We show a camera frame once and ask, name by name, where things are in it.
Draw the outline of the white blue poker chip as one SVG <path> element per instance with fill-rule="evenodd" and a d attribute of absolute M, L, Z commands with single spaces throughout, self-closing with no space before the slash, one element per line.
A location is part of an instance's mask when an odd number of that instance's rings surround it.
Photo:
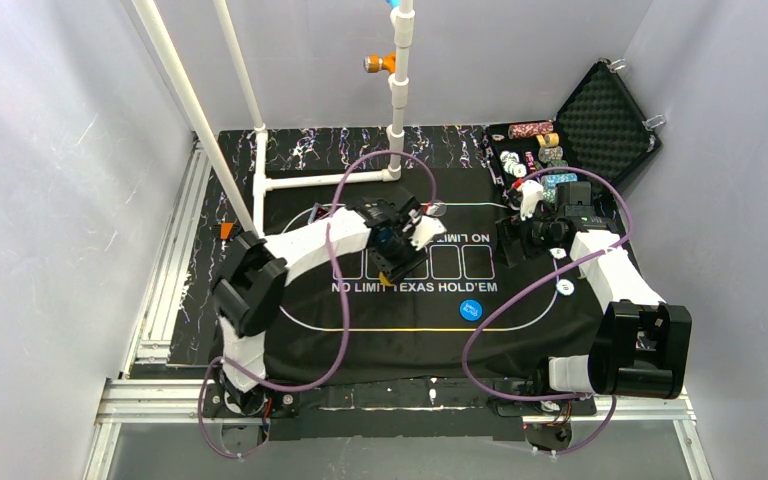
<path fill-rule="evenodd" d="M 567 257 L 566 250 L 563 248 L 551 248 L 549 250 L 553 258 L 560 260 Z"/>
<path fill-rule="evenodd" d="M 567 279 L 558 280 L 555 286 L 556 286 L 556 291 L 563 296 L 570 296 L 575 291 L 574 283 Z"/>

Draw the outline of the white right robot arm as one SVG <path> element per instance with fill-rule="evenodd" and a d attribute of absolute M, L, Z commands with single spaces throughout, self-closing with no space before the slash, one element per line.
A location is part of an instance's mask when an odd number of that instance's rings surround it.
<path fill-rule="evenodd" d="M 516 216 L 498 221 L 503 245 L 523 256 L 565 250 L 604 314 L 584 355 L 550 357 L 536 372 L 541 393 L 673 399 L 684 384 L 692 317 L 668 304 L 643 279 L 618 242 L 616 222 L 599 215 L 586 181 L 562 182 L 550 197 L 534 180 L 517 180 Z"/>

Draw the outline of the blue small blind button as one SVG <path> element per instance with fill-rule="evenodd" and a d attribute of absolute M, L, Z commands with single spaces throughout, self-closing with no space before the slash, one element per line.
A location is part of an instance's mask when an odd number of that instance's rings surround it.
<path fill-rule="evenodd" d="M 467 322 L 477 322 L 483 317 L 483 313 L 483 307 L 477 300 L 467 299 L 459 305 L 459 314 Z"/>

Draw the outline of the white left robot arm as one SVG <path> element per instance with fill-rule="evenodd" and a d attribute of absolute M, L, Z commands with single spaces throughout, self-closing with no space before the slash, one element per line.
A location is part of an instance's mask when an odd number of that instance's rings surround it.
<path fill-rule="evenodd" d="M 401 206 L 385 199 L 337 205 L 321 219 L 282 234 L 240 232 L 210 288 L 222 339 L 219 379 L 239 393 L 270 384 L 265 332 L 278 316 L 286 287 L 301 275 L 366 251 L 380 280 L 396 285 L 427 259 L 428 246 L 445 231 L 441 220 L 410 196 Z"/>

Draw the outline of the yellow big blind button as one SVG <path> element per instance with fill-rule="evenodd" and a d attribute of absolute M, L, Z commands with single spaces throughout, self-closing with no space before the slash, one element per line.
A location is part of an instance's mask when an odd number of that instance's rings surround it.
<path fill-rule="evenodd" d="M 381 275 L 379 276 L 379 280 L 380 280 L 381 284 L 382 284 L 382 285 L 384 285 L 385 287 L 393 287 L 393 286 L 394 286 L 394 283 L 392 283 L 392 282 L 391 282 L 391 281 L 390 281 L 390 280 L 389 280 L 389 279 L 388 279 L 388 278 L 387 278 L 385 275 L 383 275 L 383 274 L 381 274 Z"/>

